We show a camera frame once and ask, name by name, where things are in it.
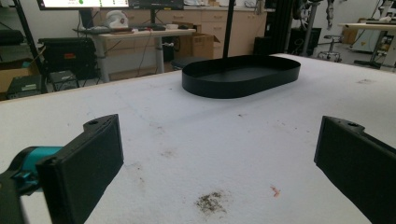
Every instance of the black pole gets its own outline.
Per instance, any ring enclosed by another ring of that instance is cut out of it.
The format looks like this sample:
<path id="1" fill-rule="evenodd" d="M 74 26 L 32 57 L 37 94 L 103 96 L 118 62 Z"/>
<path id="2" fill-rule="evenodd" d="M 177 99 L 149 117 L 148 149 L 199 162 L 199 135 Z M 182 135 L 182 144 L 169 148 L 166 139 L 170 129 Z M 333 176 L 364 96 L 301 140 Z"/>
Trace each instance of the black pole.
<path id="1" fill-rule="evenodd" d="M 233 4 L 235 4 L 235 0 L 230 0 L 230 3 L 228 5 L 227 26 L 225 29 L 225 38 L 224 38 L 224 49 L 223 49 L 224 60 L 228 58 L 228 47 L 230 46 L 231 27 L 233 23 Z"/>
<path id="2" fill-rule="evenodd" d="M 33 58 L 36 58 L 35 64 L 37 65 L 38 71 L 40 72 L 40 74 L 45 74 L 43 65 L 42 65 L 40 59 L 38 58 L 38 52 L 37 52 L 37 48 L 35 47 L 35 41 L 33 40 L 32 33 L 30 32 L 29 24 L 27 23 L 21 2 L 20 2 L 20 0 L 13 0 L 13 1 L 14 1 L 15 8 L 17 9 L 18 16 L 20 17 L 23 31 L 25 32 L 25 35 L 26 35 L 27 44 L 30 47 L 30 51 L 32 52 Z"/>
<path id="3" fill-rule="evenodd" d="M 149 19 L 151 24 L 155 24 L 155 9 L 149 10 Z"/>
<path id="4" fill-rule="evenodd" d="M 275 19 L 272 24 L 271 49 L 270 54 L 284 53 L 288 39 L 289 24 L 291 20 L 291 9 L 293 1 L 277 0 Z"/>

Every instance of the black 3d-printed part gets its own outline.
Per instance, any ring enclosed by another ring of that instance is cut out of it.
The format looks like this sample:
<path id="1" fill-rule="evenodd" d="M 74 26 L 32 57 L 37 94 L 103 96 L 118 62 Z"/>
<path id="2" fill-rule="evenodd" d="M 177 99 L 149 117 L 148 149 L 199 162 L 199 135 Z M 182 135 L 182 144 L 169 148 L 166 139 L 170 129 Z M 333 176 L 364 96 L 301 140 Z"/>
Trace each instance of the black 3d-printed part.
<path id="1" fill-rule="evenodd" d="M 122 165 L 118 116 L 84 124 L 84 133 L 36 164 L 52 222 L 84 223 Z"/>
<path id="2" fill-rule="evenodd" d="M 323 117 L 315 163 L 371 222 L 396 223 L 396 149 L 363 130 Z"/>
<path id="3" fill-rule="evenodd" d="M 208 98 L 238 98 L 295 81 L 300 67 L 290 59 L 263 55 L 201 61 L 183 68 L 182 86 Z"/>

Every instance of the dirt stain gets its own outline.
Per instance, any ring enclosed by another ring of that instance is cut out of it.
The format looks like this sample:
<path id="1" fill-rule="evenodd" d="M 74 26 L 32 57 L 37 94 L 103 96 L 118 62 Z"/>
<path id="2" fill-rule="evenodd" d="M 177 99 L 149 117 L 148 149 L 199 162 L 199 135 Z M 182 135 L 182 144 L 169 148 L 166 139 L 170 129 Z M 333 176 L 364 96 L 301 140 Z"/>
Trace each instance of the dirt stain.
<path id="1" fill-rule="evenodd" d="M 195 204 L 207 216 L 218 212 L 227 213 L 221 205 L 223 197 L 224 195 L 221 192 L 212 192 L 201 196 Z"/>

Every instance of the cardboard box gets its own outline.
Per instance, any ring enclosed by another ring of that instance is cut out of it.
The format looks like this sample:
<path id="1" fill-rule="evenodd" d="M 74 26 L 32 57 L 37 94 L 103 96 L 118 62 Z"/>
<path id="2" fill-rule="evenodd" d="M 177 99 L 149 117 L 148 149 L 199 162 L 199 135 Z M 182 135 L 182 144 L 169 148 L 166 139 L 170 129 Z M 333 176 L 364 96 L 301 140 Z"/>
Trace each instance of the cardboard box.
<path id="1" fill-rule="evenodd" d="M 40 74 L 35 63 L 30 63 L 29 67 L 22 68 L 23 63 L 31 61 L 32 59 L 20 59 L 8 63 L 0 63 L 0 93 L 7 92 L 9 84 L 11 84 L 14 77 Z"/>
<path id="2" fill-rule="evenodd" d="M 195 56 L 213 59 L 215 42 L 219 42 L 219 40 L 213 35 L 200 33 L 181 35 L 177 38 L 174 46 L 175 58 Z"/>
<path id="3" fill-rule="evenodd" d="M 361 21 L 365 21 L 365 18 L 359 18 L 358 23 Z M 356 35 L 358 34 L 358 29 L 344 29 L 343 30 L 343 44 L 354 44 Z"/>

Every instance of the desk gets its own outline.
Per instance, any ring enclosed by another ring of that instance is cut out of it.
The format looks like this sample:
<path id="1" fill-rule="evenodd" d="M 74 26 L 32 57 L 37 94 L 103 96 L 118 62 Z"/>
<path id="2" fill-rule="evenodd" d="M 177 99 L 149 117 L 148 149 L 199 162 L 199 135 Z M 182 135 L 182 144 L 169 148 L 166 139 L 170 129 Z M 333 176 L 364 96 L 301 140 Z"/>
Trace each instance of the desk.
<path id="1" fill-rule="evenodd" d="M 123 35 L 93 35 L 92 39 L 95 42 L 96 53 L 98 56 L 98 64 L 101 69 L 102 80 L 108 82 L 109 72 L 107 68 L 106 60 L 106 41 L 113 41 L 116 44 L 118 41 L 130 40 L 137 38 L 151 38 L 154 37 L 155 49 L 156 49 L 156 64 L 158 73 L 163 73 L 163 41 L 164 36 L 175 36 L 175 35 L 191 35 L 195 30 L 165 30 L 165 31 L 140 31 L 133 34 Z"/>
<path id="2" fill-rule="evenodd" d="M 396 25 L 366 23 L 340 23 L 338 25 L 351 29 L 388 31 L 388 35 L 395 36 L 395 38 L 393 38 L 392 40 L 392 43 L 390 44 L 387 56 L 385 57 L 385 60 L 380 67 L 381 70 L 394 72 L 396 63 Z"/>
<path id="3" fill-rule="evenodd" d="M 64 146 L 82 124 L 120 115 L 125 164 L 87 223 L 370 223 L 314 163 L 323 115 L 396 147 L 396 76 L 279 54 L 299 79 L 230 100 L 181 87 L 181 71 L 0 103 L 0 170 L 29 146 Z M 271 189 L 280 190 L 278 197 Z M 222 195 L 202 212 L 199 198 Z M 23 197 L 49 223 L 42 193 Z"/>

